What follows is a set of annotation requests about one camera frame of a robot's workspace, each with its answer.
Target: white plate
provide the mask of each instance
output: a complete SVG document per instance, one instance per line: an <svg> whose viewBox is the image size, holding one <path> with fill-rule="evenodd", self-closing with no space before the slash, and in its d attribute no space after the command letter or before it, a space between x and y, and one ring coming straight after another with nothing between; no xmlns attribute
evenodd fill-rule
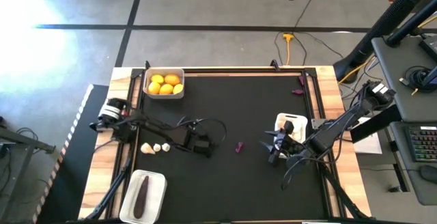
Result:
<svg viewBox="0 0 437 224"><path fill-rule="evenodd" d="M134 206L137 200L139 189L144 178L149 176L147 186L147 197L145 199L145 211L140 219L134 217ZM167 181L163 174L151 171L135 170L130 177L129 187L124 197L122 209L120 210L120 220L126 223L152 224L159 218L161 206L164 200Z"/></svg>

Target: white object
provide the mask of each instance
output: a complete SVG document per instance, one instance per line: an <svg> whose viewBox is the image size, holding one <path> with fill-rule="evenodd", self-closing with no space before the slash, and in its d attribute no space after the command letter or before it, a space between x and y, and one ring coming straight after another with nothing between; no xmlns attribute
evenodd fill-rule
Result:
<svg viewBox="0 0 437 224"><path fill-rule="evenodd" d="M170 145L168 144L168 143L165 143L164 145L163 145L163 151L164 152L168 152L170 150Z"/></svg>
<svg viewBox="0 0 437 224"><path fill-rule="evenodd" d="M144 143L141 146L140 150L144 154L155 154L155 151L152 149L152 147L148 143Z"/></svg>
<svg viewBox="0 0 437 224"><path fill-rule="evenodd" d="M368 120L370 120L369 117L358 119L360 124L363 124ZM354 149L356 153L382 154L380 140L376 132L354 143Z"/></svg>
<svg viewBox="0 0 437 224"><path fill-rule="evenodd" d="M182 88L182 91L177 93L177 94L168 94L168 95L149 94L147 92L147 87L151 83L150 78L154 74L160 74L163 77L165 77L168 74L175 74L175 75L179 76L180 83L184 84L185 80L184 80L184 70L183 69L181 69L181 68L149 68L148 70L145 71L145 82L144 82L144 86L143 86L143 92L145 92L150 98L154 98L154 99L178 99L178 98L184 97L185 85L184 85L184 88Z"/></svg>
<svg viewBox="0 0 437 224"><path fill-rule="evenodd" d="M155 145L153 146L153 150L154 150L155 152L159 152L159 151L161 150L161 146L160 146L159 144L155 144Z"/></svg>
<svg viewBox="0 0 437 224"><path fill-rule="evenodd" d="M299 143L303 143L306 139L305 131L307 129L308 119L301 115L280 113L276 117L274 129L279 130L280 128L283 128L286 121L292 122L294 126L293 133L288 136Z"/></svg>
<svg viewBox="0 0 437 224"><path fill-rule="evenodd" d="M134 206L137 200L139 189L144 178L149 176L147 196L145 198L145 211L140 219L134 217ZM161 206L163 205L167 181L165 176L151 171L135 170L130 177L129 187L123 201L119 217L123 222L134 224L152 224L159 218Z"/></svg>

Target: white container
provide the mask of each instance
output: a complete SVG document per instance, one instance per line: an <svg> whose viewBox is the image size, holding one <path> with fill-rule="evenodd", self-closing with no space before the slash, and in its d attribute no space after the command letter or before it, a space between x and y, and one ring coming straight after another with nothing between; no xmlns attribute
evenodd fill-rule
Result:
<svg viewBox="0 0 437 224"><path fill-rule="evenodd" d="M185 78L184 78L184 70L181 68L149 68L145 71L145 82L143 87L143 92L145 92L150 98L154 99L178 99L184 97L185 92L185 85L184 88L182 88L182 91L178 94L168 94L168 95L159 95L159 94L149 94L147 91L147 88L149 87L149 84L151 83L150 78L154 74L160 74L163 77L165 77L168 74L175 74L179 76L180 83L184 85Z"/></svg>
<svg viewBox="0 0 437 224"><path fill-rule="evenodd" d="M301 115L280 113L276 117L274 129L279 130L280 128L283 128L286 121L292 122L294 126L293 133L288 136L299 143L303 143L306 139L305 131L307 130L308 119Z"/></svg>
<svg viewBox="0 0 437 224"><path fill-rule="evenodd" d="M147 186L147 196L145 198L145 210L143 216L140 219L136 219L134 217L134 206L139 189L146 176L149 176L149 182ZM122 209L120 210L120 220L125 223L134 224L155 223L159 218L166 188L167 181L163 174L135 170L130 177L129 187L124 197Z"/></svg>

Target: black pole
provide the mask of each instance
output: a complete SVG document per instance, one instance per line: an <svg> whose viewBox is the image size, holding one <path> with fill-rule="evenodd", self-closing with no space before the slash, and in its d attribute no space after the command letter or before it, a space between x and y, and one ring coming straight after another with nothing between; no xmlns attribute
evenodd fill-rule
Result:
<svg viewBox="0 0 437 224"><path fill-rule="evenodd" d="M423 21L429 18L434 12L437 11L437 0L431 0L420 12L417 12L410 18L402 27L393 33L386 43L389 46L397 46L409 33L415 30Z"/></svg>
<svg viewBox="0 0 437 224"><path fill-rule="evenodd" d="M364 38L355 46L354 50L352 50L347 57L334 64L337 80L340 81L351 70L363 64L373 53L371 40L373 38L387 36L393 32L420 1L421 0L396 0L393 2ZM358 72L355 72L344 81L344 83L354 82L357 75Z"/></svg>

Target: white tray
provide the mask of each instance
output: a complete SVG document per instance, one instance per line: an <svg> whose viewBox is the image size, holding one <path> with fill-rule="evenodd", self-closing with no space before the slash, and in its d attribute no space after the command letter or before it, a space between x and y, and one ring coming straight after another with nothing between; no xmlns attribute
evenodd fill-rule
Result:
<svg viewBox="0 0 437 224"><path fill-rule="evenodd" d="M147 186L147 197L145 200L145 211L140 219L134 217L134 206L137 200L139 189L144 178L149 176ZM129 187L124 197L122 209L120 210L120 220L126 223L152 224L159 218L161 206L164 200L167 181L163 174L144 170L135 170L130 177Z"/></svg>
<svg viewBox="0 0 437 224"><path fill-rule="evenodd" d="M289 134L288 136L299 143L303 143L306 139L305 131L307 129L308 119L301 115L280 113L276 117L274 129L279 130L280 128L283 128L286 121L292 122L294 126L293 133Z"/></svg>

